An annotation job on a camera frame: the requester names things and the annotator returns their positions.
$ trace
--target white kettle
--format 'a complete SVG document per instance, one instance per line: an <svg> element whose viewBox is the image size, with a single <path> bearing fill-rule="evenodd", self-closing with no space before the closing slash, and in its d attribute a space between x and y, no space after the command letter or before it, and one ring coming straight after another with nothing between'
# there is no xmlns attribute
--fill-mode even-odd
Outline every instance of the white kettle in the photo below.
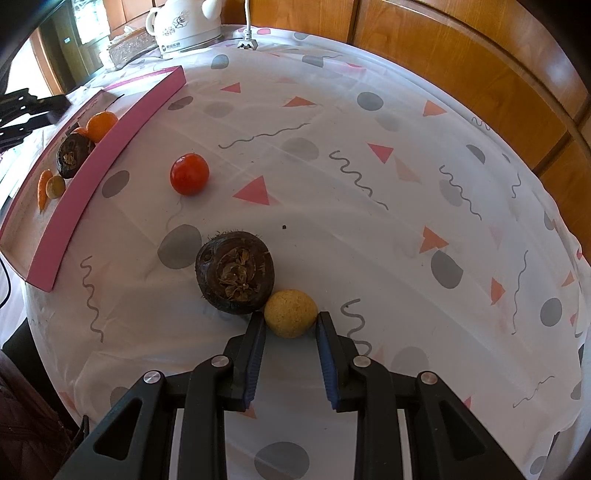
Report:
<svg viewBox="0 0 591 480"><path fill-rule="evenodd" d="M224 0L167 0L150 9L146 30L156 37L164 58L213 40L222 34L220 14Z"/></svg>

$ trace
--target taro root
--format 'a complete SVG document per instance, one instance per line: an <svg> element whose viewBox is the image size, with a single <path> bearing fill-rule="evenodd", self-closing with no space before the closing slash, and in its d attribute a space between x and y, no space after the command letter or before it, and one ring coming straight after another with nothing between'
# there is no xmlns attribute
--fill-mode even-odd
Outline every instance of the taro root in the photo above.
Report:
<svg viewBox="0 0 591 480"><path fill-rule="evenodd" d="M93 151L95 143L80 134L70 134L57 152L57 172L64 179L72 178Z"/></svg>
<svg viewBox="0 0 591 480"><path fill-rule="evenodd" d="M260 309L275 283L269 249L248 232L223 233L203 245L195 272L205 299L234 315Z"/></svg>

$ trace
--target carrot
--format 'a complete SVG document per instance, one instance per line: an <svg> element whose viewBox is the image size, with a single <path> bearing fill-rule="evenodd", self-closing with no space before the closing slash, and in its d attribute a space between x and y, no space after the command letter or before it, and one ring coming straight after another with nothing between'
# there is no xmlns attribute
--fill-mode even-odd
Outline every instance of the carrot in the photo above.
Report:
<svg viewBox="0 0 591 480"><path fill-rule="evenodd" d="M39 205L39 211L42 212L47 203L46 185L49 179L53 177L51 170L44 170L39 177L39 183L37 184L37 204Z"/></svg>

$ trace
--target table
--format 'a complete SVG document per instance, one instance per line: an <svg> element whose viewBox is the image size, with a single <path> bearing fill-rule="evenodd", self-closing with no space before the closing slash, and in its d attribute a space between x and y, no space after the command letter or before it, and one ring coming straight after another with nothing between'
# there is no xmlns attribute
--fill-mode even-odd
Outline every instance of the table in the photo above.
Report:
<svg viewBox="0 0 591 480"><path fill-rule="evenodd" d="M581 408L591 306L589 265L550 195L486 124L403 68L301 33L255 29L255 52L239 36L91 83L178 64L187 76L97 189L54 290L27 286L73 417L96 424L144 372L191 370L244 332L193 268L208 238L243 229L268 245L276 290L311 295L391 370L436 371L536 478ZM187 152L211 169L195 197L168 182ZM313 335L269 334L252 408L226 415L229 477L350 478L355 428L330 409Z"/></svg>

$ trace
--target red tomato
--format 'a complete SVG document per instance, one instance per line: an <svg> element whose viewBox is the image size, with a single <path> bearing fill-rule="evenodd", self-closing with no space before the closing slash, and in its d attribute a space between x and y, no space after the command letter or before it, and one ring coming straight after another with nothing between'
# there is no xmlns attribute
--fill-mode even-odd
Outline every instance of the red tomato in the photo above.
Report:
<svg viewBox="0 0 591 480"><path fill-rule="evenodd" d="M209 179L209 166L201 155L187 153L173 163L170 184L181 195L195 195Z"/></svg>

